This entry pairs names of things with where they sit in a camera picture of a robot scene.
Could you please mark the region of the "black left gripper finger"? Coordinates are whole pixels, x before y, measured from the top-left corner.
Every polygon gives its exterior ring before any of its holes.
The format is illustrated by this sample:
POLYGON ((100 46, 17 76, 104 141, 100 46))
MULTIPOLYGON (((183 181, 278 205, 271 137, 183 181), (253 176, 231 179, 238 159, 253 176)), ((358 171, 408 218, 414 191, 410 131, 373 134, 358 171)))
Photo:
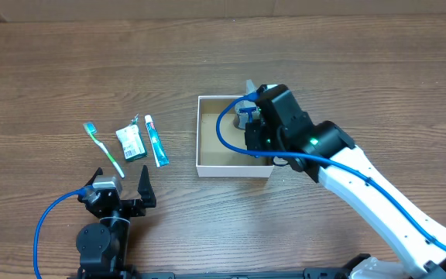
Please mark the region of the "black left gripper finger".
POLYGON ((94 183, 94 180, 97 176, 101 176, 103 174, 103 170, 101 167, 99 167, 94 174, 92 175, 91 179, 85 184, 85 187, 91 186, 94 183))
POLYGON ((156 196, 149 179, 149 170, 146 165, 142 167, 137 192, 140 194, 142 204, 145 208, 156 207, 156 196))

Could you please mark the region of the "teal toothpaste tube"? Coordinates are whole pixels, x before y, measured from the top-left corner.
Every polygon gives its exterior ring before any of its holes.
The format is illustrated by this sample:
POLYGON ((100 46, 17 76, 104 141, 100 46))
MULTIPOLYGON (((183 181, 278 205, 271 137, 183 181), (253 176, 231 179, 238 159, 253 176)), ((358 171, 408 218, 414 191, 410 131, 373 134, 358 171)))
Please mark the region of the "teal toothpaste tube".
POLYGON ((164 150, 163 144, 160 140, 159 134, 154 125, 154 121, 151 115, 144 116, 146 122, 146 129, 149 134, 149 140, 154 152, 154 158, 157 167, 163 167, 168 165, 169 159, 164 150))

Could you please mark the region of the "blue razor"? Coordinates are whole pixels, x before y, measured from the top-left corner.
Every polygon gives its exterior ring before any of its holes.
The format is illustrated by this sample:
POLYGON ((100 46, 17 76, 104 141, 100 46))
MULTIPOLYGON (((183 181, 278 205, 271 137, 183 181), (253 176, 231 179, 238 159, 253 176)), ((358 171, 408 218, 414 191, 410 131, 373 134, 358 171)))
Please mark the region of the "blue razor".
POLYGON ((257 107, 244 107, 238 109, 239 121, 245 125, 247 122, 253 122, 260 119, 260 111, 257 107))

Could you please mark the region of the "green white soap packet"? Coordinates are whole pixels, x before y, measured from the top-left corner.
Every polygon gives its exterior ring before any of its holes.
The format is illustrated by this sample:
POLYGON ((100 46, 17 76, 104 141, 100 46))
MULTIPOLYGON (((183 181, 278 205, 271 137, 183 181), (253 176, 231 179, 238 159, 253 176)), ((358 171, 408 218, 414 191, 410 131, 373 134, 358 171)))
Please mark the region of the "green white soap packet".
POLYGON ((130 124, 115 132, 122 145, 126 161, 134 161, 147 156, 147 150, 138 127, 139 115, 136 115, 130 124))

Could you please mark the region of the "clear pump bottle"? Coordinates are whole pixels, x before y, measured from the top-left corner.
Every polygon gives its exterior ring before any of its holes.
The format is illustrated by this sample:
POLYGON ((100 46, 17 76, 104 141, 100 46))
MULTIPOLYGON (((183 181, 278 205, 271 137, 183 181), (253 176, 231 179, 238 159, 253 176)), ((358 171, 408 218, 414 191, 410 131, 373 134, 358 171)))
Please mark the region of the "clear pump bottle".
POLYGON ((258 98, 257 87, 251 79, 246 81, 246 96, 249 99, 239 101, 234 106, 235 117, 233 125, 240 130, 245 130, 247 123, 260 119, 260 111, 255 104, 255 100, 258 98))

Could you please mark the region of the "green white toothbrush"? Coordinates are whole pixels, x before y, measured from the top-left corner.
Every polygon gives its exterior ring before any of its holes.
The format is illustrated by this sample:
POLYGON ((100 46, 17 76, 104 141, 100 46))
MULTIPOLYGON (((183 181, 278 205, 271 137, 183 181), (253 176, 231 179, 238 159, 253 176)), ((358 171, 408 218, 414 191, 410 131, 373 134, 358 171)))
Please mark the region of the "green white toothbrush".
POLYGON ((98 140, 95 137, 95 134, 97 132, 96 127, 94 126, 94 124, 92 122, 86 122, 83 124, 83 127, 86 131, 86 133, 90 136, 90 138, 93 140, 93 142, 103 151, 103 153, 107 156, 107 158, 110 160, 111 164, 113 165, 113 167, 116 169, 116 171, 118 172, 120 178, 125 178, 125 174, 123 172, 123 170, 121 169, 120 165, 118 164, 118 162, 115 160, 115 158, 110 154, 108 148, 106 147, 106 145, 103 144, 103 142, 101 142, 100 140, 98 140))

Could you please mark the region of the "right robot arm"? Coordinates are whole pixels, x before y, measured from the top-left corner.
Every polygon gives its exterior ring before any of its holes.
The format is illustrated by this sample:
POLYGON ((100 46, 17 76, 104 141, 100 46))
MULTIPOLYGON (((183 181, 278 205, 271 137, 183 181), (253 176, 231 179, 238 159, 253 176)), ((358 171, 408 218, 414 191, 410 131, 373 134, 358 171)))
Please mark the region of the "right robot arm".
POLYGON ((199 176, 267 178, 276 166, 305 173, 336 194, 397 255, 395 263, 363 260, 351 277, 446 278, 446 227, 384 178, 339 126, 313 123, 287 86, 198 99, 199 176))

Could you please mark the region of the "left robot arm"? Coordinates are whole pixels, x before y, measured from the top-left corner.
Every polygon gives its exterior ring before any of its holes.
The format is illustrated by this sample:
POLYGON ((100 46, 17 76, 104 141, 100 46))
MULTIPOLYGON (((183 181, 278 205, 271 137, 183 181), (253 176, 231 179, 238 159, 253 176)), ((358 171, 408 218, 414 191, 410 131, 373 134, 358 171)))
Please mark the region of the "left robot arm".
POLYGON ((142 217, 156 205, 152 190, 147 200, 121 198, 122 185, 116 176, 104 176, 98 168, 77 200, 98 219, 77 234, 80 254, 77 279, 140 278, 136 267, 126 263, 131 219, 142 217))

